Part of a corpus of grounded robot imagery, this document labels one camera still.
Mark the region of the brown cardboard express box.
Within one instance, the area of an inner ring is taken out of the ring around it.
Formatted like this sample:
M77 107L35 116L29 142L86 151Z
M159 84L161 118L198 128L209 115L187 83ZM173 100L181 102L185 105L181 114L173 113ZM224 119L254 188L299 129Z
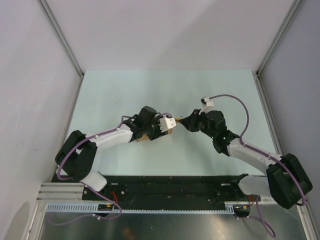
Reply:
M148 135L144 134L142 137L138 138L136 141L137 141L137 142L152 141L152 140L155 140L155 139L157 139L157 138L164 137L164 136L166 136L166 135L170 135L170 134L172 133L172 131L173 131L172 129L169 129L169 130L166 131L166 132L162 132L162 133L160 134L160 136L154 137L154 138L149 138Z

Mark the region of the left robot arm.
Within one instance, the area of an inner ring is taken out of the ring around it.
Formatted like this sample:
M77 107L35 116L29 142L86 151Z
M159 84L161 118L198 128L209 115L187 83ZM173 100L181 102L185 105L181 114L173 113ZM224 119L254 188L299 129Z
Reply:
M94 167L96 156L112 147L134 141L156 140L166 136L176 127L169 113L157 112L144 106L138 114L123 115L118 126L95 134L73 131L55 157L56 175L60 181L72 180L93 189L100 200L110 196L107 179Z

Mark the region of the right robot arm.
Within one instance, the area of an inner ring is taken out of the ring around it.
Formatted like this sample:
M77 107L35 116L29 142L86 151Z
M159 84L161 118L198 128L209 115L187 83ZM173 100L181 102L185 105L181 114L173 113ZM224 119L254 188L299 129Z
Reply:
M279 155L241 142L239 135L227 129L224 115L218 110L202 112L195 109L179 123L189 132L202 132L210 137L219 154L242 160L264 174L241 175L237 184L230 188L235 200L256 195L273 198L285 209L306 204L306 195L313 185L295 155Z

